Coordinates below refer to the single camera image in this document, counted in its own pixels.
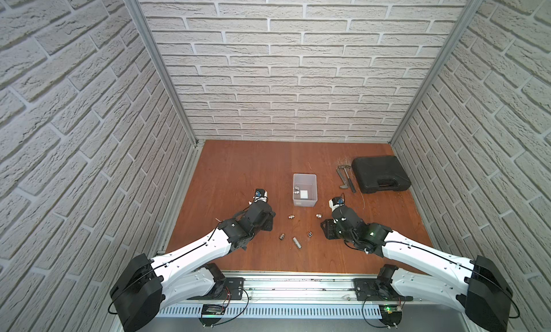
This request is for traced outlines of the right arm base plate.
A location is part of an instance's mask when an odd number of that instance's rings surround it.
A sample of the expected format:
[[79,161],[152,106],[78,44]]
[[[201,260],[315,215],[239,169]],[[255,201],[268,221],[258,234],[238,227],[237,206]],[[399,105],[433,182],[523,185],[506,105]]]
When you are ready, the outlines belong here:
[[402,296],[388,283],[382,283],[374,278],[355,278],[354,291],[358,301],[413,301],[412,296]]

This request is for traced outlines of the grey pipe wrench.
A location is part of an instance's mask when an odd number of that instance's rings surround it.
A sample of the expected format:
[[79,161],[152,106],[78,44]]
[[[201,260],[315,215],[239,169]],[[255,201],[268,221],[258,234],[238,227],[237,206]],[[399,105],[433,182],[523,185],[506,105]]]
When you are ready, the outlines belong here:
[[349,184],[348,184],[347,177],[345,176],[343,170],[344,170],[344,168],[342,166],[337,167],[337,174],[340,177],[340,179],[342,180],[342,185],[340,185],[339,187],[342,190],[347,190],[349,188]]

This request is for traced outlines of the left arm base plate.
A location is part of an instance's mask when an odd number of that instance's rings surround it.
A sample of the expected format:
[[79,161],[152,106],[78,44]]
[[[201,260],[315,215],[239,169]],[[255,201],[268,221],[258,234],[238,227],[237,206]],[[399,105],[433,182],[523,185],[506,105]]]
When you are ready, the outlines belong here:
[[222,282],[216,282],[213,289],[204,296],[195,296],[190,300],[241,300],[242,288],[245,283],[243,277],[227,277]]

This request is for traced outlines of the aluminium frame post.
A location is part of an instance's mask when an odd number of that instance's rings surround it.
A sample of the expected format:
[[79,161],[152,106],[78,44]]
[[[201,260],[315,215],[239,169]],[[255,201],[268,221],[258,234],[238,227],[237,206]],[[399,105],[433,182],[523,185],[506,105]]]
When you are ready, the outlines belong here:
[[479,10],[479,7],[482,5],[483,2],[484,0],[467,1],[465,7],[463,8],[463,11],[459,15],[457,21],[453,25],[452,30],[450,31],[450,34],[446,38],[446,41],[443,43],[441,50],[436,56],[434,63],[431,65],[426,77],[423,79],[422,84],[420,85],[420,87],[418,88],[418,91],[414,95],[413,100],[409,105],[408,109],[406,110],[405,115],[403,115],[403,118],[398,124],[397,129],[395,130],[393,136],[391,137],[389,141],[390,145],[395,145],[397,143],[401,133],[407,126],[409,120],[412,118],[414,112],[417,110],[423,97],[430,89],[431,85],[439,75],[440,71],[449,60],[449,57],[452,55],[463,33],[465,32],[467,27],[471,24],[476,12]]
[[166,93],[170,99],[170,102],[174,106],[177,116],[182,124],[182,127],[189,138],[190,143],[197,147],[198,139],[192,129],[191,123],[185,113],[185,109],[182,107],[179,95],[176,92],[176,88],[172,82],[169,71],[164,63],[162,54],[155,42],[154,35],[149,27],[146,16],[144,15],[139,0],[123,0],[129,14],[135,23],[136,29],[139,32],[142,42],[149,53],[151,61],[159,75],[159,78],[166,90]]

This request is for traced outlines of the aluminium frame post left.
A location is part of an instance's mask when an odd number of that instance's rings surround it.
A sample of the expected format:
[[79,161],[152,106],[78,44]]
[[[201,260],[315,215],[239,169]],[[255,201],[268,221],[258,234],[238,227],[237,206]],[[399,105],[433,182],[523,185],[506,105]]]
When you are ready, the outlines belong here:
[[149,27],[146,16],[144,15],[139,0],[123,0],[129,14],[135,23],[136,29],[139,32],[142,42],[149,53],[151,61],[159,75],[159,78],[166,90],[166,93],[170,99],[170,102],[174,106],[177,116],[182,124],[182,127],[189,138],[190,143],[197,147],[198,139],[192,129],[191,123],[185,113],[185,109],[182,107],[179,95],[176,92],[176,88],[172,82],[169,71],[164,63],[162,54],[155,42],[154,35]]

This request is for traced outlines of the controller board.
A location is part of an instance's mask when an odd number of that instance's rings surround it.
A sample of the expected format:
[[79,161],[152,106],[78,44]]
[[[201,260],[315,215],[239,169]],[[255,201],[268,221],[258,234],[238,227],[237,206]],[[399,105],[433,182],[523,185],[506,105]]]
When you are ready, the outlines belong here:
[[219,323],[225,316],[226,307],[216,304],[204,304],[199,316],[199,321],[204,327],[212,327]]
[[403,318],[402,308],[400,306],[379,306],[381,319],[380,322],[387,328],[397,328]]

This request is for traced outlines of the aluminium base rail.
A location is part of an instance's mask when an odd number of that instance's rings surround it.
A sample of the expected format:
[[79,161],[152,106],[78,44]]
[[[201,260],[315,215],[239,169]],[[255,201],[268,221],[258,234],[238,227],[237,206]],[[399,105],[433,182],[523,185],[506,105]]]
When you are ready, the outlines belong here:
[[440,305],[428,300],[358,301],[353,280],[374,275],[338,275],[315,273],[231,272],[243,277],[242,299],[185,300],[160,310],[160,318],[199,318],[204,304],[226,307],[222,320],[242,319],[367,319],[380,320],[379,306],[405,307]]

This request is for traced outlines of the translucent plastic storage box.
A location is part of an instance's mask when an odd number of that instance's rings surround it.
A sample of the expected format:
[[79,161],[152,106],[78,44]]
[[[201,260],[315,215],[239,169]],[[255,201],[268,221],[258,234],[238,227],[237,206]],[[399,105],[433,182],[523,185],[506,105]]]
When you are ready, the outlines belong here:
[[317,175],[294,174],[293,176],[293,202],[296,207],[314,207],[318,201]]

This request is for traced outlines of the black plastic tool case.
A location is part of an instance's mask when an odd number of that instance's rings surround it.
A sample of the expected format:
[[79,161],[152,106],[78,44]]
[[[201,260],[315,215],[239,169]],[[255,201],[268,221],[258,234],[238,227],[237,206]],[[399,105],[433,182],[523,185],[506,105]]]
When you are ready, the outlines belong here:
[[411,186],[411,180],[396,156],[355,158],[352,170],[363,194],[406,191]]

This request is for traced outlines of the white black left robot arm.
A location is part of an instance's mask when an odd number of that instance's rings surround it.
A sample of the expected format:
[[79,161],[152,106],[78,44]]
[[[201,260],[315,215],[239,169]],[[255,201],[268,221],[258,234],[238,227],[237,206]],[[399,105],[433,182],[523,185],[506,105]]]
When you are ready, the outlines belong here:
[[271,231],[275,215],[262,195],[195,242],[153,258],[137,255],[110,289],[108,312],[118,316],[123,330],[138,331],[166,307],[217,296],[225,276],[214,260],[245,249],[260,231]]

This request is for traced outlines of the right controller board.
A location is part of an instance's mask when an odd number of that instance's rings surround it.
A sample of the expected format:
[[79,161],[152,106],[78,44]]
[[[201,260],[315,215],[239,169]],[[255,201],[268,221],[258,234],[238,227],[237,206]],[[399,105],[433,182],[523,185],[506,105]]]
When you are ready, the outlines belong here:
[[379,306],[381,319],[380,322],[387,328],[397,328],[403,318],[402,308],[400,306]]

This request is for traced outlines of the aluminium frame rail left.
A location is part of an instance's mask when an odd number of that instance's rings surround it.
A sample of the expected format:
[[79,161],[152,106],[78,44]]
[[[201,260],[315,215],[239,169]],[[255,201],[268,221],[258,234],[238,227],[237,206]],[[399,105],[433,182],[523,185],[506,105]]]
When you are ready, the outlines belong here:
[[172,195],[168,201],[163,220],[159,225],[158,233],[149,250],[150,256],[162,255],[168,248],[169,240],[175,229],[176,221],[178,220],[204,145],[204,140],[198,141],[197,145],[192,146],[187,154],[181,174],[179,174],[174,188],[170,191]]

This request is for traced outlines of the long silver socket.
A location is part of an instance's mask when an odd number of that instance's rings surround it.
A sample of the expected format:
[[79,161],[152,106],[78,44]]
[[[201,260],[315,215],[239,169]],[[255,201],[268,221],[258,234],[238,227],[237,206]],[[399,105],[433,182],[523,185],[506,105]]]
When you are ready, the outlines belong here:
[[301,243],[297,240],[296,237],[293,237],[292,240],[293,240],[295,246],[296,246],[298,249],[301,249],[301,248],[302,248]]

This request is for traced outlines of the aluminium frame post right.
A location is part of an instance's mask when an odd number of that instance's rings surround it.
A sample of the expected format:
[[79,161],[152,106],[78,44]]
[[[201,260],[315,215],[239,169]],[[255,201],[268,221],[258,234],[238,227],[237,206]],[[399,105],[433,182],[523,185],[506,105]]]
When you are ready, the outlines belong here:
[[418,91],[414,95],[413,100],[409,105],[408,109],[406,110],[405,115],[403,115],[403,118],[398,124],[397,129],[395,130],[393,136],[391,137],[389,141],[390,145],[395,145],[397,143],[401,133],[407,126],[409,120],[412,118],[414,112],[417,110],[423,97],[430,89],[431,85],[439,75],[440,71],[449,60],[449,57],[452,55],[463,33],[465,32],[467,27],[471,24],[476,12],[479,10],[479,7],[482,5],[483,2],[484,0],[467,1],[465,7],[463,8],[463,11],[459,15],[457,21],[453,25],[452,30],[450,31],[450,34],[446,38],[446,41],[443,43],[441,50],[436,56],[434,63],[431,65],[426,77],[423,79],[422,84],[420,85],[420,87],[418,88]]

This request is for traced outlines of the left controller board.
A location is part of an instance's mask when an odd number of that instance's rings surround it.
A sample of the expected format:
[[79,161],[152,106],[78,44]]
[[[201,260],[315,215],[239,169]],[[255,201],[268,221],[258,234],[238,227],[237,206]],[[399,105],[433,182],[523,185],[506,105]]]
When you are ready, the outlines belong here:
[[212,327],[219,323],[225,316],[226,307],[216,304],[204,304],[199,316],[199,321],[204,327]]

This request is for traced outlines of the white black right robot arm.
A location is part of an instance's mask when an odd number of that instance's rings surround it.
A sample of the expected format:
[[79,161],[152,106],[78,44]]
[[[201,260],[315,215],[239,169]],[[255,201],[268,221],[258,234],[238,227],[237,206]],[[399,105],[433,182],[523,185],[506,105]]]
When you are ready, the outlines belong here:
[[377,278],[358,284],[358,299],[406,300],[420,298],[453,308],[486,331],[506,331],[516,309],[512,290],[488,258],[472,260],[445,253],[407,238],[377,223],[366,223],[343,198],[329,201],[331,219],[321,223],[328,240],[343,240],[367,255],[395,260],[419,272],[384,265]]

